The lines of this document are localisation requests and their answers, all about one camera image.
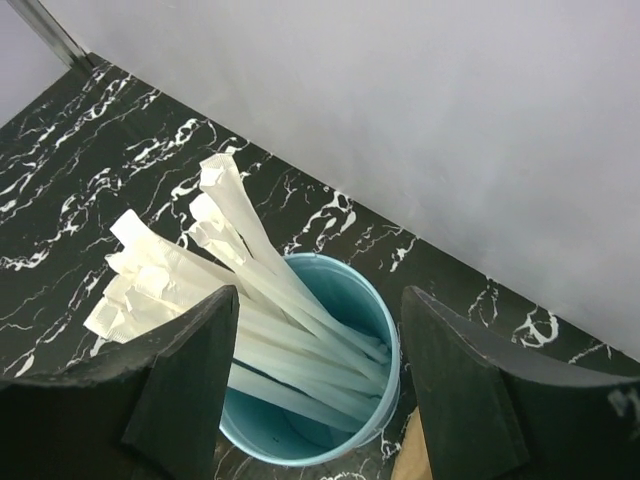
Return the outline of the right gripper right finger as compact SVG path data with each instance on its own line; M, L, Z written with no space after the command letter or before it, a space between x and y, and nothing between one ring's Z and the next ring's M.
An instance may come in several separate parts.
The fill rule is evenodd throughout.
M635 479L639 381L518 346L415 286L401 327L437 479Z

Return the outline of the bottom pulp cup carrier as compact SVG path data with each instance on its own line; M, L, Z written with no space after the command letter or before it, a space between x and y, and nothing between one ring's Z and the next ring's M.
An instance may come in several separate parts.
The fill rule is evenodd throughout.
M409 418L402 447L394 463L391 479L433 479L418 407L414 409Z

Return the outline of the blue cylindrical stirrer holder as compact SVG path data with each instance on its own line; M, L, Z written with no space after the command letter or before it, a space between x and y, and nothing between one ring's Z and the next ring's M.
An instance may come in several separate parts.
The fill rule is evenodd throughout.
M335 460L378 437L391 421L400 397L401 354L397 327L384 300L358 271L331 257L297 253L289 267L337 320L372 334L389 348L390 372L375 410L354 433L290 412L229 388L220 430L237 448L263 462L308 467Z

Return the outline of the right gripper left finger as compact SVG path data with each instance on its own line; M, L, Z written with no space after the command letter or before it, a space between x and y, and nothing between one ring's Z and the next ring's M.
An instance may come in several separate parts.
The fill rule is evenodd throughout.
M239 295L59 372L1 382L4 479L210 479Z

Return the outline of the black marble pattern mat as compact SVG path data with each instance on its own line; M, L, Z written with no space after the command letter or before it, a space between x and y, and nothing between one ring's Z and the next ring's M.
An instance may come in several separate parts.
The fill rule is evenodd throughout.
M582 367L636 374L636 362L349 196L302 173L133 75L97 59L69 71L1 130L1 373L92 357L84 326L111 279L110 228L132 209L190 245L199 164L229 151L276 248L362 273L392 311L416 285L513 341Z

